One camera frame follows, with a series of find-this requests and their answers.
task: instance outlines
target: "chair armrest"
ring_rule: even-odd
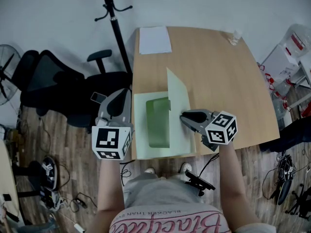
[[[87,61],[90,62],[93,60],[103,59],[103,58],[110,57],[111,55],[112,55],[112,51],[110,49],[102,50],[102,51],[95,52],[91,54],[90,56],[88,56]]]

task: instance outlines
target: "t-shirt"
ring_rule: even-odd
[[[126,209],[111,222],[111,233],[231,232],[224,215],[204,204],[198,190],[180,180],[132,180],[124,188]],[[268,224],[245,225],[236,233],[276,233]]]

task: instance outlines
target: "floor plank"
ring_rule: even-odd
[[[288,100],[290,102],[295,101],[305,95],[306,92],[309,92],[309,90],[300,87],[297,90],[291,89]],[[292,117],[294,119],[299,117],[297,110],[292,110]],[[66,118],[60,113],[53,111],[49,111],[42,118],[45,129],[49,134],[43,130],[43,123],[36,115],[35,109],[24,107],[22,120],[21,127],[26,138],[26,144],[24,152],[20,155],[21,166],[27,166],[32,160],[41,162],[45,155],[51,155],[59,164],[65,165],[70,172],[70,182],[60,189],[61,194],[70,201],[79,192],[82,192],[91,196],[96,202],[100,161],[91,150],[90,135],[84,129],[67,125]],[[288,150],[297,169],[304,167],[308,162],[306,156],[302,155],[303,149],[311,157],[311,144],[299,144]],[[277,231],[282,233],[300,233],[311,229],[311,222],[307,222],[298,216],[291,216],[284,213],[293,204],[294,197],[292,195],[288,195],[281,206],[276,206],[274,200],[267,200],[263,196],[261,190],[262,182],[267,172],[276,167],[277,153],[262,153],[258,146],[252,146],[237,150],[237,156],[242,167],[247,196],[252,208],[262,222],[275,225]],[[212,155],[135,161],[125,167],[131,171],[132,175],[129,178],[124,178],[124,182],[138,176],[146,168],[151,166],[155,168],[159,176],[169,177],[179,170],[183,162],[191,163],[193,171],[199,173],[211,157]],[[60,166],[59,172],[60,184],[64,184],[68,179],[68,174],[62,166]],[[306,168],[296,173],[290,193],[293,190],[297,191],[300,183],[304,183],[309,187],[311,185],[310,174],[311,172],[306,173]],[[216,187],[215,191],[205,191],[204,200],[220,208],[219,159],[207,166],[202,177]],[[267,176],[263,186],[266,197],[270,197],[275,190],[276,179],[276,171],[270,172]],[[28,180],[24,177],[18,177],[17,188],[18,191],[31,189]],[[59,229],[55,232],[75,232],[74,223],[79,223],[83,228],[87,228],[95,215],[96,208],[88,198],[83,196],[80,198],[87,203],[88,208],[80,208],[77,213],[72,212],[69,208],[59,210],[56,213]],[[33,224],[47,221],[49,212],[39,205],[38,197],[23,198],[20,201],[25,217]]]

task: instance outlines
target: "black chair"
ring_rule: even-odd
[[[290,213],[291,215],[298,215],[299,217],[310,221],[310,216],[307,216],[308,212],[311,212],[311,199],[308,199],[308,196],[311,196],[311,187],[307,191],[304,192],[304,185],[300,184],[301,192],[298,196],[295,191],[292,192],[295,195],[296,203],[295,205],[289,210],[285,211],[285,213]]]
[[[60,62],[50,51],[39,54],[30,50],[22,56],[12,82],[22,91],[21,103],[36,108],[39,116],[53,110],[65,115],[69,125],[90,128],[95,125],[101,103],[96,95],[104,98],[132,84],[132,74],[105,72],[102,59],[111,53],[103,50],[91,54],[87,61],[96,61],[101,74],[85,79],[82,73]]]

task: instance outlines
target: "white marker cube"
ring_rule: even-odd
[[[227,145],[238,132],[237,118],[221,111],[205,130],[210,143]]]
[[[92,150],[99,159],[123,160],[131,142],[130,127],[92,127]]]

